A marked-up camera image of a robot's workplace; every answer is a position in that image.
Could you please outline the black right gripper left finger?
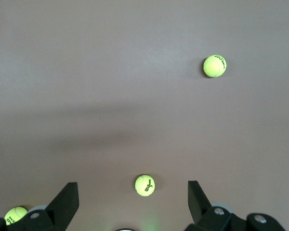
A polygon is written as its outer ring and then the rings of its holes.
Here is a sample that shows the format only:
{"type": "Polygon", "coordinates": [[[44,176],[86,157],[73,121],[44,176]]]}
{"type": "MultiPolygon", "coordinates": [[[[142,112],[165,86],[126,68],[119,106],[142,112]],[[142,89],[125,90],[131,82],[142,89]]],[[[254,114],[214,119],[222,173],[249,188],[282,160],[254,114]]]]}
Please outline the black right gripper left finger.
{"type": "Polygon", "coordinates": [[[69,182],[45,209],[31,211],[10,225],[0,218],[0,231],[65,231],[78,208],[78,184],[69,182]]]}

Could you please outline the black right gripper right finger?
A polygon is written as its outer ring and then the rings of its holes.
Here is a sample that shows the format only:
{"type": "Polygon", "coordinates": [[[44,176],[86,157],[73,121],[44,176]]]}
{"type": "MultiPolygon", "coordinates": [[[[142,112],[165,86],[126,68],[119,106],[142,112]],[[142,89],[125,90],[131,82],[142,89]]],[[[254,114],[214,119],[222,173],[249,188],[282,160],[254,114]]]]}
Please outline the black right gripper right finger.
{"type": "Polygon", "coordinates": [[[193,219],[187,231],[284,231],[272,216],[262,213],[239,218],[222,206],[212,206],[198,181],[188,182],[188,207],[193,219]]]}

